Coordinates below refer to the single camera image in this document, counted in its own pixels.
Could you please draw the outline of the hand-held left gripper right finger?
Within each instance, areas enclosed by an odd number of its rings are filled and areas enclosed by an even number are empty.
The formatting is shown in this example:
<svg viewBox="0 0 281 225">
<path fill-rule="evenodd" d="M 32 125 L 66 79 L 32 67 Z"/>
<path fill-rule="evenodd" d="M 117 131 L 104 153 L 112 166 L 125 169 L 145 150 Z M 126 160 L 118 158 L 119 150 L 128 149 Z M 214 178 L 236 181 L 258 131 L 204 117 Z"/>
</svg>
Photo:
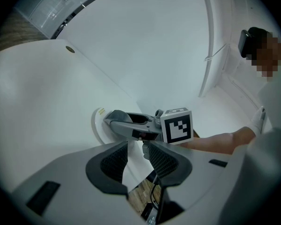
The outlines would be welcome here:
<svg viewBox="0 0 281 225">
<path fill-rule="evenodd" d="M 227 155 L 148 141 L 147 159 L 161 183 L 157 224 L 221 224 L 236 179 L 235 152 Z"/>
</svg>

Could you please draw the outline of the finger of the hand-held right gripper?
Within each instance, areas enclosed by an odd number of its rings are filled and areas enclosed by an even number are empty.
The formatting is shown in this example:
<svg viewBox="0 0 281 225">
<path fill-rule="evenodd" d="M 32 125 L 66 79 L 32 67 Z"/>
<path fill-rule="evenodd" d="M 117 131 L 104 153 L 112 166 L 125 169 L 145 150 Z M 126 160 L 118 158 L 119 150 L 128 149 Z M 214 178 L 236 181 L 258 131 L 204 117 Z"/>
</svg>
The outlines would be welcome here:
<svg viewBox="0 0 281 225">
<path fill-rule="evenodd" d="M 154 122 L 154 117 L 142 114 L 142 113 L 128 113 L 129 117 L 131 118 L 132 122 L 129 122 L 130 124 L 134 125 L 146 125 L 146 126 L 152 126 Z"/>
<path fill-rule="evenodd" d="M 160 129 L 152 122 L 139 124 L 112 121 L 110 128 L 114 133 L 126 138 L 157 138 L 160 135 Z"/>
</svg>

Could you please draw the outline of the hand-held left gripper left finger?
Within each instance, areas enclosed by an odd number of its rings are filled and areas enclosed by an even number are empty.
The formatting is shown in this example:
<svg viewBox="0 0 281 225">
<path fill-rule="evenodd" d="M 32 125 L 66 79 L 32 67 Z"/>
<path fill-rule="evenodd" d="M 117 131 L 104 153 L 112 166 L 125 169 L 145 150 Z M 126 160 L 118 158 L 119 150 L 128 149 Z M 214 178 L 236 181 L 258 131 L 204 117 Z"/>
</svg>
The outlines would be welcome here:
<svg viewBox="0 0 281 225">
<path fill-rule="evenodd" d="M 141 225 L 122 184 L 127 142 L 63 155 L 35 172 L 13 192 L 35 225 Z"/>
</svg>

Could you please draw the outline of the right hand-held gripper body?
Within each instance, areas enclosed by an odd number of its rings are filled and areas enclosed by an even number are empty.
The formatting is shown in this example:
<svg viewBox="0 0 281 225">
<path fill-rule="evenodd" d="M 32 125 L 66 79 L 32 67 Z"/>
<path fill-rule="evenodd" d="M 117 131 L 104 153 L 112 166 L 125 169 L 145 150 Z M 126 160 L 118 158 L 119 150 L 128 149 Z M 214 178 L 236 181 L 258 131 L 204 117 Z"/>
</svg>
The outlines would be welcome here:
<svg viewBox="0 0 281 225">
<path fill-rule="evenodd" d="M 157 138 L 138 138 L 143 141 L 162 141 L 170 144 L 181 144 L 193 140 L 192 111 L 186 107 L 155 112 L 154 126 L 160 129 Z"/>
</svg>

